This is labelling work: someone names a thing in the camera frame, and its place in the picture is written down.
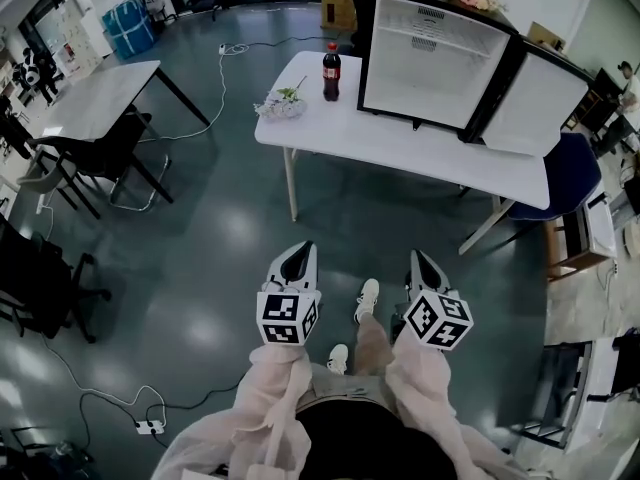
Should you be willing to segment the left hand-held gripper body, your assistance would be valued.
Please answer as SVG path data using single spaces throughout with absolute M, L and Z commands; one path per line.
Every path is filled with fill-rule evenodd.
M 319 319 L 321 292 L 267 281 L 257 293 L 256 323 L 265 344 L 304 346 Z

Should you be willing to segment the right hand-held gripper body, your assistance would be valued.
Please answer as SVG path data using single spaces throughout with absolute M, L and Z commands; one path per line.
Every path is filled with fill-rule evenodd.
M 423 289 L 396 309 L 393 339 L 407 328 L 421 345 L 441 351 L 453 350 L 474 325 L 469 305 L 457 290 Z

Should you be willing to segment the cola bottle red cap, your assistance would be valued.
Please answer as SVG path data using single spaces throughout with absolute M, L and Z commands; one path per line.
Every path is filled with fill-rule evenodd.
M 339 81 L 341 77 L 341 59 L 335 42 L 328 44 L 328 50 L 323 58 L 323 95 L 326 101 L 335 102 L 339 99 Z

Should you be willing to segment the black mini fridge door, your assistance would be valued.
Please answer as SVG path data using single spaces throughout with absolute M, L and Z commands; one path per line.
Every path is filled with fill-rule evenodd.
M 499 11 L 460 0 L 375 0 L 358 107 L 464 143 L 546 156 L 590 76 L 521 35 Z

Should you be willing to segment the person's left forearm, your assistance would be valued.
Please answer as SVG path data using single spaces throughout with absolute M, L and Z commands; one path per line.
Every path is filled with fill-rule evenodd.
M 267 450 L 275 452 L 296 405 L 311 381 L 311 363 L 302 346 L 265 344 L 249 355 L 232 409 L 248 418 L 245 429 L 270 431 Z

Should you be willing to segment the person's right forearm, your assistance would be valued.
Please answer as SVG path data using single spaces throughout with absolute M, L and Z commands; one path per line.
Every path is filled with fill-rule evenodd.
M 484 437 L 457 420 L 448 398 L 451 371 L 443 353 L 423 346 L 404 328 L 392 348 L 385 380 L 404 422 L 429 434 L 444 448 L 457 450 Z

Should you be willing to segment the person's right white shoe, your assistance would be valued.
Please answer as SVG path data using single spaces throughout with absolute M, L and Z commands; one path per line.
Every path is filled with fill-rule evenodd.
M 361 322 L 363 316 L 374 313 L 379 290 L 379 282 L 376 279 L 369 278 L 364 282 L 360 294 L 356 299 L 357 306 L 354 313 L 354 320 L 357 323 Z

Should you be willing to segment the person's white shoe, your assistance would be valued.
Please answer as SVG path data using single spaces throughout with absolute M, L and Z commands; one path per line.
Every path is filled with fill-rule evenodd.
M 374 313 L 379 290 L 379 282 L 376 279 L 369 278 L 364 282 L 360 294 L 356 299 L 357 306 L 354 313 L 354 320 L 357 323 L 361 322 L 363 316 Z
M 333 347 L 327 361 L 327 369 L 335 374 L 344 375 L 347 370 L 349 350 L 345 344 L 337 344 Z

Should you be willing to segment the person's right leg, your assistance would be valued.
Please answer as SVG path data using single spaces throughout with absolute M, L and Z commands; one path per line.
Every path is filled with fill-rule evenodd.
M 354 356 L 356 375 L 383 375 L 393 360 L 387 333 L 372 313 L 364 313 L 359 319 L 359 328 Z

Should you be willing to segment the person's left white shoe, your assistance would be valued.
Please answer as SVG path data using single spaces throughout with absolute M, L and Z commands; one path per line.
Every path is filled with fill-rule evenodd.
M 335 374 L 344 375 L 347 370 L 349 350 L 345 344 L 337 344 L 333 347 L 327 361 L 327 369 Z

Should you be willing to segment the person's beige shorts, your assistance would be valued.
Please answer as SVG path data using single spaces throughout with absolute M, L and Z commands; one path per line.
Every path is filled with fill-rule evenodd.
M 311 364 L 312 378 L 307 391 L 297 403 L 296 411 L 328 401 L 371 402 L 396 414 L 395 395 L 381 375 L 340 375 L 327 367 Z

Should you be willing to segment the white folding table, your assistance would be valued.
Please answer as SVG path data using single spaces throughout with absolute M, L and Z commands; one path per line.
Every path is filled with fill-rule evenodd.
M 492 213 L 460 245 L 459 254 L 469 251 L 514 203 L 548 207 L 548 181 L 541 158 L 466 144 L 444 129 L 414 129 L 404 120 L 358 110 L 361 61 L 356 57 L 343 57 L 340 97 L 327 102 L 322 95 L 322 59 L 320 52 L 297 53 L 274 84 L 275 88 L 300 86 L 306 111 L 293 119 L 261 118 L 255 129 L 257 142 L 283 150 L 293 218 L 298 216 L 294 156 L 299 151 L 393 168 L 490 194 Z

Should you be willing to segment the person's black top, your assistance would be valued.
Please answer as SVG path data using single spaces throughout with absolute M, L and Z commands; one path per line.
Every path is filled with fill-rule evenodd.
M 296 419 L 311 441 L 299 480 L 458 480 L 432 437 L 379 404 L 324 401 Z

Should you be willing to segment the wooden side cabinet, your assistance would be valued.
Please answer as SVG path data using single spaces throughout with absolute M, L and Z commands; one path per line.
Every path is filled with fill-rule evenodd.
M 569 278 L 617 258 L 617 245 L 609 197 L 600 182 L 586 202 L 562 222 L 548 224 L 549 283 Z

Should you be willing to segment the black metal rack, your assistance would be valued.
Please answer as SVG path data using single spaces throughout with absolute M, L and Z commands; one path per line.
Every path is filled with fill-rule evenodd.
M 533 408 L 520 429 L 522 437 L 566 448 L 585 395 L 592 355 L 591 342 L 544 347 Z

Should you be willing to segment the purple artificial flower bunch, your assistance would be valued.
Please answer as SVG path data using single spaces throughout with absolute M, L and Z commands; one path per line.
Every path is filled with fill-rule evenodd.
M 254 104 L 255 113 L 268 121 L 299 118 L 307 110 L 307 102 L 299 95 L 304 76 L 296 86 L 272 89 L 262 103 Z

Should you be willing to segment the blue chair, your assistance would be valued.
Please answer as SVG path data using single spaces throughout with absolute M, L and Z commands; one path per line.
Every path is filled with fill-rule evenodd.
M 601 171 L 589 142 L 580 133 L 561 134 L 544 157 L 549 206 L 538 209 L 514 203 L 507 212 L 512 220 L 550 221 L 578 209 L 601 181 Z

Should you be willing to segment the black chair with chrome base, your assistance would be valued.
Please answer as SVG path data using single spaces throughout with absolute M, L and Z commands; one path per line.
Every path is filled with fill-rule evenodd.
M 71 175 L 66 168 L 62 168 L 62 178 L 70 183 L 72 191 L 96 219 L 100 219 L 100 214 L 74 182 L 74 179 L 79 175 L 91 178 L 100 177 L 112 181 L 114 186 L 108 195 L 111 206 L 128 211 L 144 212 L 151 207 L 156 195 L 162 196 L 170 204 L 174 202 L 169 192 L 161 184 L 171 165 L 169 155 L 166 154 L 164 157 L 159 177 L 154 178 L 134 154 L 134 149 L 144 131 L 148 131 L 152 139 L 160 139 L 151 126 L 151 119 L 150 113 L 141 113 L 134 105 L 130 105 L 111 129 L 103 137 L 94 141 L 51 135 L 28 139 L 27 144 L 29 146 L 51 146 L 60 154 L 59 165 L 64 161 L 69 161 L 75 167 L 74 175 Z M 137 170 L 152 187 L 152 193 L 146 205 L 141 208 L 122 206 L 114 202 L 115 190 L 131 167 Z

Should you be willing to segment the black swivel chair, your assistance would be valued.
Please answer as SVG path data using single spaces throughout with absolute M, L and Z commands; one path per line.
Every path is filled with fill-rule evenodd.
M 70 326 L 72 317 L 84 339 L 94 343 L 80 303 L 112 297 L 106 289 L 81 286 L 84 267 L 94 263 L 95 258 L 84 253 L 76 266 L 67 264 L 60 247 L 39 233 L 22 236 L 0 215 L 0 320 L 11 323 L 19 336 L 32 331 L 53 339 Z

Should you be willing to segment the grey marble table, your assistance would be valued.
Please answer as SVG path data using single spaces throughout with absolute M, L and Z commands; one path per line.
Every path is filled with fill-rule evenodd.
M 73 85 L 42 118 L 36 136 L 93 142 L 105 136 L 152 78 L 158 78 L 204 125 L 210 120 L 161 69 L 158 60 L 94 72 Z

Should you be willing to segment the beige chair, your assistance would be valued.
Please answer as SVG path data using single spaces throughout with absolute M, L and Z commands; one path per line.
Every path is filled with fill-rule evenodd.
M 77 172 L 76 166 L 67 160 L 57 161 L 47 173 L 43 167 L 33 164 L 26 174 L 17 179 L 20 188 L 25 188 L 39 195 L 45 195 L 57 190 L 67 203 L 77 210 L 77 205 L 71 200 L 65 189 L 72 185 Z

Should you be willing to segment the brown cardboard box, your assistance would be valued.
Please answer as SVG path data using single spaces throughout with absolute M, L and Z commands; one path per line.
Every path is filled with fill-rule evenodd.
M 354 32 L 357 18 L 353 0 L 321 0 L 324 29 Z

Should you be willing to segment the blue wrapped bundle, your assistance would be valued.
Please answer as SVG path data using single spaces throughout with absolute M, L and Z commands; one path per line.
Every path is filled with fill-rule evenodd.
M 123 0 L 102 16 L 102 22 L 122 60 L 150 50 L 157 41 L 143 0 Z

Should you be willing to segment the white cabinets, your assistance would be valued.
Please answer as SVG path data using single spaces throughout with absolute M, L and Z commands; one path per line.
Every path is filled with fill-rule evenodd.
M 34 25 L 64 77 L 80 80 L 113 53 L 97 6 L 106 0 L 40 0 Z

